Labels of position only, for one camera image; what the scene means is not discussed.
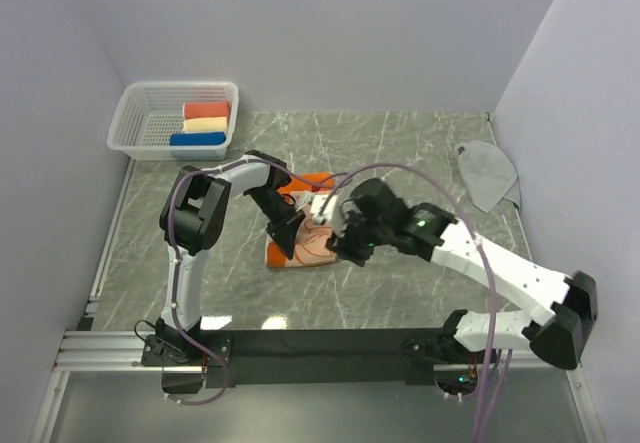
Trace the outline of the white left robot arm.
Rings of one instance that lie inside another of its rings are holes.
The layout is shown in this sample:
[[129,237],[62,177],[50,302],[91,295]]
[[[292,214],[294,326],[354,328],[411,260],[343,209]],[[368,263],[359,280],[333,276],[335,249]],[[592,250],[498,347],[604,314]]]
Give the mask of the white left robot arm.
[[204,264],[222,234],[231,198],[250,197],[268,219],[272,242],[287,259],[294,257],[305,214],[279,192],[292,177],[285,162],[258,151],[212,169],[180,170],[159,218],[169,272],[165,304],[155,324],[156,337],[176,363],[190,364],[207,351],[200,335]]

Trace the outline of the grey towel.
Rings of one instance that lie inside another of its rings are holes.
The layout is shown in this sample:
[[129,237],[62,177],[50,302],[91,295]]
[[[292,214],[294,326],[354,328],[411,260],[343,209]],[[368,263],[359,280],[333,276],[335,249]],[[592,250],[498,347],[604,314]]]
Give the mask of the grey towel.
[[519,175],[504,152],[489,143],[470,141],[458,144],[455,153],[462,181],[478,209],[490,213],[507,200],[521,211]]

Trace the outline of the orange cartoon towel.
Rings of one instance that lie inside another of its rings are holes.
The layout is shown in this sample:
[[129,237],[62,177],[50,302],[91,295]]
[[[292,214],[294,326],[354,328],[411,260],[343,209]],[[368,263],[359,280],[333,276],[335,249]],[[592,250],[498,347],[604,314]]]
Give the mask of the orange cartoon towel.
[[334,186],[334,178],[328,172],[303,174],[308,183],[293,179],[288,185],[281,187],[278,192],[289,204],[303,203],[302,210],[305,219],[300,224],[294,247],[294,256],[288,259],[275,242],[267,237],[265,246],[265,264],[268,268],[314,267],[332,264],[336,255],[326,248],[331,235],[327,225],[319,225],[311,218],[311,204],[309,197],[315,193],[328,193]]

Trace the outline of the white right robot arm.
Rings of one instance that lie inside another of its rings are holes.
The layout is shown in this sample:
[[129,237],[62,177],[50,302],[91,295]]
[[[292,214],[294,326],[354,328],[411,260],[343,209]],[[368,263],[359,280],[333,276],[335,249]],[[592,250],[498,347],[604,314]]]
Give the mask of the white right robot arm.
[[596,281],[578,271],[565,275],[539,266],[470,234],[453,214],[430,203],[408,206],[380,179],[359,184],[345,210],[337,196],[321,195],[311,206],[314,222],[328,225],[330,251],[362,266],[378,246],[454,270],[515,305],[496,314],[456,310],[446,320],[440,350],[461,362],[486,346],[528,349],[562,370],[579,366],[598,319]]

